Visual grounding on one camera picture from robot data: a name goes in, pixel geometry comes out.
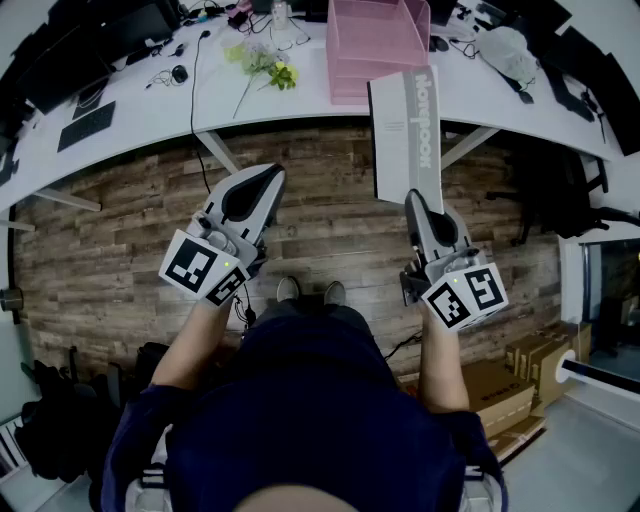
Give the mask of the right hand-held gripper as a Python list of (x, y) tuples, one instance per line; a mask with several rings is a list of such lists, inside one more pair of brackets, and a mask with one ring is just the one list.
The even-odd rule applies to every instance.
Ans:
[(497, 266), (472, 241), (463, 218), (454, 210), (431, 211), (411, 189), (405, 200), (411, 245), (428, 263), (411, 262), (400, 273), (406, 305), (425, 304), (448, 330), (483, 322), (508, 305)]

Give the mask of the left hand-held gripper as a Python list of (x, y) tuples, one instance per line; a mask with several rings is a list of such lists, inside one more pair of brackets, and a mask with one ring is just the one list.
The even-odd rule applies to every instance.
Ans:
[(280, 164), (258, 164), (222, 179), (184, 229), (175, 231), (159, 276), (191, 298), (221, 306), (265, 261), (262, 234), (284, 193)]

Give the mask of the grey white notebook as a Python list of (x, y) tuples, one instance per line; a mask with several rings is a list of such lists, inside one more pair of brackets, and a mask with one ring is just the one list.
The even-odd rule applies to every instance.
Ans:
[(370, 81), (375, 197), (402, 204), (412, 189), (442, 214), (438, 70), (434, 66)]

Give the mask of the pink mesh tray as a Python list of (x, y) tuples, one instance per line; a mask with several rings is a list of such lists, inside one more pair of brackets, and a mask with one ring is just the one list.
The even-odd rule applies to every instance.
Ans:
[(331, 102), (364, 104), (369, 81), (426, 66), (430, 29), (427, 0), (329, 0)]

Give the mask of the person's right forearm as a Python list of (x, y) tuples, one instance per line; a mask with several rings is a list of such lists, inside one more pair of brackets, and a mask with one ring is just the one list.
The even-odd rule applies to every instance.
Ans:
[(424, 303), (418, 306), (423, 321), (419, 399), (432, 413), (468, 411), (458, 334), (448, 331)]

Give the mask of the person's dark trousers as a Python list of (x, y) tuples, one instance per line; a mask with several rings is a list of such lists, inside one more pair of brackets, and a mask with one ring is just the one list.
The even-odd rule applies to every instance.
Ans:
[(307, 340), (375, 345), (369, 325), (355, 309), (335, 304), (311, 308), (287, 299), (270, 305), (257, 318), (246, 331), (242, 346)]

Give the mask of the white framed glass door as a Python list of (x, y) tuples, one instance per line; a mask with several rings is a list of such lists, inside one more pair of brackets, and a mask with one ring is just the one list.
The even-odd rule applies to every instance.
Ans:
[(591, 325), (591, 357), (640, 371), (640, 228), (561, 239), (561, 319)]

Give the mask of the flat cardboard box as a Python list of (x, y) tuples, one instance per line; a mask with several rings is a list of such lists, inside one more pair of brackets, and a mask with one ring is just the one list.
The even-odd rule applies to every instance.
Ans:
[(534, 438), (543, 433), (546, 418), (529, 416), (489, 439), (489, 446), (500, 464), (504, 464), (519, 450), (530, 444)]
[(467, 392), (468, 408), (433, 414), (435, 420), (466, 428), (472, 423), (482, 427), (487, 440), (504, 433), (530, 416), (534, 387), (509, 373), (499, 363), (488, 360), (463, 366), (445, 365), (442, 373), (462, 382)]

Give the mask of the black keyboard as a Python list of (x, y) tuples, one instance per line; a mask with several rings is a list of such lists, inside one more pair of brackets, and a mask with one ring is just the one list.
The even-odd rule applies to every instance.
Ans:
[(107, 128), (112, 124), (116, 101), (112, 101), (64, 127), (61, 131), (57, 152), (81, 142)]

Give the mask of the black rimmed glasses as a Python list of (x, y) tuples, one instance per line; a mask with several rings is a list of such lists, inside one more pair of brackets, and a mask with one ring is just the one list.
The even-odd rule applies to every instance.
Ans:
[(277, 51), (285, 52), (310, 41), (310, 36), (301, 30), (271, 29), (270, 39)]

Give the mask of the white bar with black stripe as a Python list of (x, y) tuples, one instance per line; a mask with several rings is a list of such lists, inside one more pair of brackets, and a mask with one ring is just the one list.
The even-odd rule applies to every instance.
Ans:
[(570, 349), (559, 359), (555, 369), (558, 384), (579, 381), (640, 403), (640, 381), (582, 363)]

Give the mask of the black monitor stand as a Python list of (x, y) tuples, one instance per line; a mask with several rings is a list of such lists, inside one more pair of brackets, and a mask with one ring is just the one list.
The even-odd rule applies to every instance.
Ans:
[(597, 111), (597, 106), (589, 96), (589, 89), (584, 87), (580, 95), (575, 96), (570, 92), (565, 81), (565, 76), (560, 70), (546, 63), (542, 63), (541, 68), (549, 80), (556, 101), (582, 119), (593, 122), (595, 120), (594, 113)]

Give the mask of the white plastic bag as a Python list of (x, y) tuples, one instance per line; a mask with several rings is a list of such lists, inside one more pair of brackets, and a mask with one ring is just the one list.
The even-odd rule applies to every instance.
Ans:
[(517, 84), (518, 92), (535, 83), (537, 60), (521, 32), (507, 26), (480, 32), (476, 36), (475, 47), (488, 64)]

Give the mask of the person's navy shirt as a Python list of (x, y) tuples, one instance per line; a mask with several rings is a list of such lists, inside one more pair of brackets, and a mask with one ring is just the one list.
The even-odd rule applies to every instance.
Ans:
[(175, 512), (232, 512), (289, 484), (359, 512), (458, 512), (475, 482), (508, 498), (479, 417), (429, 412), (397, 387), (371, 337), (334, 319), (268, 321), (216, 385), (153, 385), (132, 399), (106, 457), (102, 512), (125, 511), (159, 441)]

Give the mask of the black backpack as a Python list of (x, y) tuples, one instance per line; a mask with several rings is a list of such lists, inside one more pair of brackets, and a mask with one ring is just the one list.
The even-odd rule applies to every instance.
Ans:
[(61, 369), (38, 360), (21, 365), (41, 398), (22, 406), (15, 439), (35, 475), (71, 483), (87, 474), (99, 482), (124, 407), (122, 370), (111, 363), (105, 374), (82, 382), (76, 353), (72, 347)]

